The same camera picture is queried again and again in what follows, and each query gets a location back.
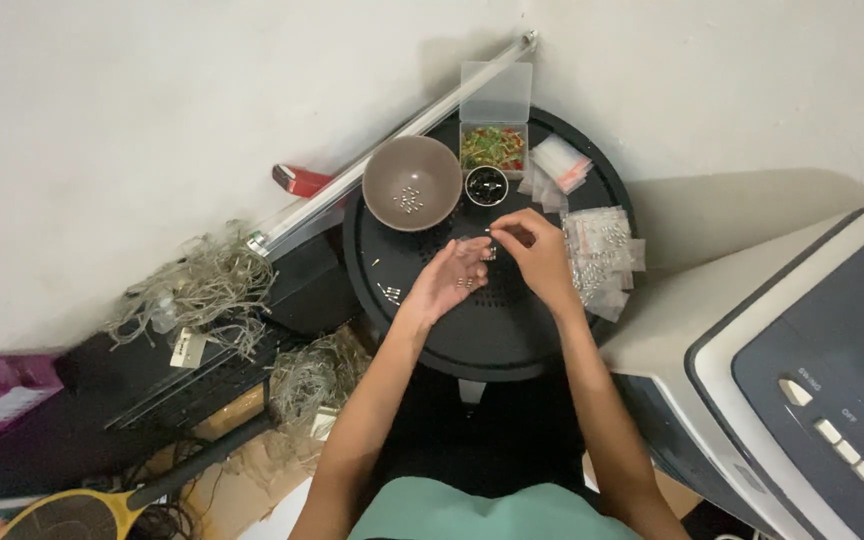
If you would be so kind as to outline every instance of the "yellow electric fly swatter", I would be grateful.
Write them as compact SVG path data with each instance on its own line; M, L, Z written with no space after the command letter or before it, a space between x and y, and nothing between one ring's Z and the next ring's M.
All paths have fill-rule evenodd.
M270 430L273 423L270 411L263 410L135 491L73 489L44 497L15 516L2 540L123 540L142 510Z

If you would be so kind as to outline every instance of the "black round table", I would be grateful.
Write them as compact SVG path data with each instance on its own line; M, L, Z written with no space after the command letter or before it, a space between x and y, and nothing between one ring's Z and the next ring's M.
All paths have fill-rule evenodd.
M529 144L535 146L549 134L563 138L588 156L594 168L584 184L568 196L570 212L621 206L629 215L632 233L635 219L632 205L616 169L588 138L559 117L532 107ZM458 113L442 120L426 133L458 152ZM451 239L486 236L485 228L501 215L526 207L540 214L542 206L515 192L496 206L482 207L465 195L452 214L437 226L421 232L400 232L380 223L366 207L361 188L349 195L342 229L348 276L366 314L384 335L398 306L385 298L385 288L401 289L404 299L412 284L432 257ZM558 214L544 214L560 225ZM522 381L542 374L549 362L562 356L559 335L552 315L522 280L519 267L498 242L496 260L487 262L488 284L468 300L446 313L429 333L419 361L460 379L483 383ZM605 337L612 323L586 313L592 334Z

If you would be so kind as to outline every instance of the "clear plastic box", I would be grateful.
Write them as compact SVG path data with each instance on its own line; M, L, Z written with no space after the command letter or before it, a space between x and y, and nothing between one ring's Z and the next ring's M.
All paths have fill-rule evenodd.
M462 82L472 79L483 69L492 65L487 61L462 63ZM532 103L532 64L516 62L495 75L484 86L459 104L459 163L462 173L468 174L476 166L489 166L490 162L478 162L463 152L466 137L481 128L511 130L522 139L522 168L499 167L510 180L520 180L530 167L529 163L529 107Z

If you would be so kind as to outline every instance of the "box lid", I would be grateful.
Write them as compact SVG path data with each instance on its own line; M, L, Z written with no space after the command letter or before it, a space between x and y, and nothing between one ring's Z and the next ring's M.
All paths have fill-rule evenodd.
M462 62L462 84L474 79L483 70L497 69L490 61ZM494 78L459 104L462 122L529 121L532 103L532 64L518 61L501 69Z

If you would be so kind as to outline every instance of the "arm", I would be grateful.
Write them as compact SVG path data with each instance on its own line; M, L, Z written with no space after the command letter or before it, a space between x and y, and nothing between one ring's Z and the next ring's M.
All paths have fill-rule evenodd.
M422 270L395 314L389 333L342 409L318 459L305 506L290 540L347 538L358 503L402 402L429 329L487 282L490 239L448 243ZM459 279L471 286L457 287Z
M499 218L491 231L556 321L572 401L606 511L647 540L688 539L659 491L652 461L595 347L572 286L562 231L532 209Z

